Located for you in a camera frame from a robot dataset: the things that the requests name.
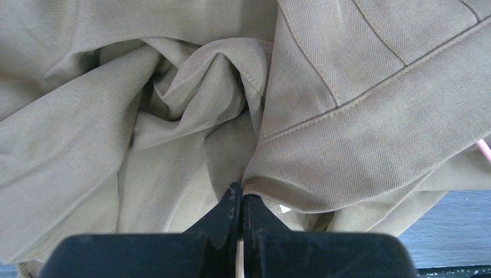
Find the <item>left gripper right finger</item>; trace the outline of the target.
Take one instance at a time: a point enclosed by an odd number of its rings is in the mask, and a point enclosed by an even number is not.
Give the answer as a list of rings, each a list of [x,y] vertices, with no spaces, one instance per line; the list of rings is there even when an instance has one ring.
[[[259,196],[243,198],[246,277],[416,277],[404,246],[377,233],[296,232]]]

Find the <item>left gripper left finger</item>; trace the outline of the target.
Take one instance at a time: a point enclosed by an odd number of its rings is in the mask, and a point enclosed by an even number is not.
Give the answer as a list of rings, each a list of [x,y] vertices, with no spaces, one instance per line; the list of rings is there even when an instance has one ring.
[[[64,239],[41,277],[235,277],[241,186],[182,233],[75,235]]]

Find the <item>tan brown garment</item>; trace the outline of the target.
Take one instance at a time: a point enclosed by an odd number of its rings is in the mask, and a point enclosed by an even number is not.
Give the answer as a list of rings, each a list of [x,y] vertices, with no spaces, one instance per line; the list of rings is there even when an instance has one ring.
[[[2,1],[1,262],[182,232],[229,184],[398,236],[490,189],[489,1]]]

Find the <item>pink wire hanger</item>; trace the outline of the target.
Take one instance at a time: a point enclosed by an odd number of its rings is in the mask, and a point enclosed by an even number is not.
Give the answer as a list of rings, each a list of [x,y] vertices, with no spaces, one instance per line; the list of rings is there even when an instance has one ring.
[[[486,143],[486,141],[484,139],[481,139],[477,141],[476,145],[479,148],[479,150],[482,152],[482,154],[485,156],[487,161],[491,163],[491,149]]]

